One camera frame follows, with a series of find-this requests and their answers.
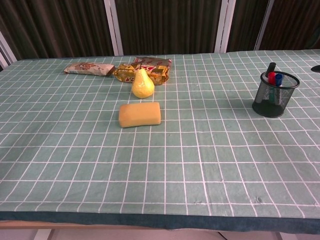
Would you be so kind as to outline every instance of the black mesh pen holder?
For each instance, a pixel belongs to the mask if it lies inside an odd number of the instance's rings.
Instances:
[[[274,72],[282,74],[282,85],[275,86],[268,83],[268,79],[265,77],[266,73],[262,73],[261,82],[252,104],[252,108],[257,114],[267,118],[277,118],[284,114],[292,93],[300,84],[300,81],[291,74],[281,71]]]

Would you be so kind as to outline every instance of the food package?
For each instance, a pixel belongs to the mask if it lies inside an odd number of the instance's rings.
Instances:
[[[97,76],[109,76],[115,70],[115,66],[106,63],[76,62],[64,69],[66,74],[87,74]]]
[[[171,59],[136,57],[132,63],[119,65],[113,75],[121,82],[132,83],[137,70],[145,69],[154,85],[161,85],[169,78],[171,64]]]

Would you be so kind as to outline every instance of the chocolate bar wrapper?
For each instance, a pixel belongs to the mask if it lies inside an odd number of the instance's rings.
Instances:
[[[115,70],[115,66],[106,63],[76,62],[64,69],[66,74],[87,74],[96,76],[109,76]]]
[[[157,57],[136,57],[134,62],[121,64],[113,75],[121,82],[132,83],[135,80],[136,72],[145,69],[154,85],[161,85],[169,78],[171,59]]]

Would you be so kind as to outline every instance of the curtain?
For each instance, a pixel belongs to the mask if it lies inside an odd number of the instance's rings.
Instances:
[[[275,0],[260,49],[319,48],[319,35],[315,36],[319,27],[319,0]]]
[[[235,2],[226,51],[254,50],[269,0]]]
[[[212,53],[221,0],[116,0],[125,55]]]
[[[104,0],[1,0],[0,31],[18,60],[113,55]]]

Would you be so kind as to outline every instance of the pear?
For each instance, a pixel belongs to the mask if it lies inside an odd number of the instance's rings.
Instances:
[[[135,78],[132,83],[133,94],[140,99],[150,97],[155,91],[154,82],[148,76],[144,68],[139,69],[135,73]]]

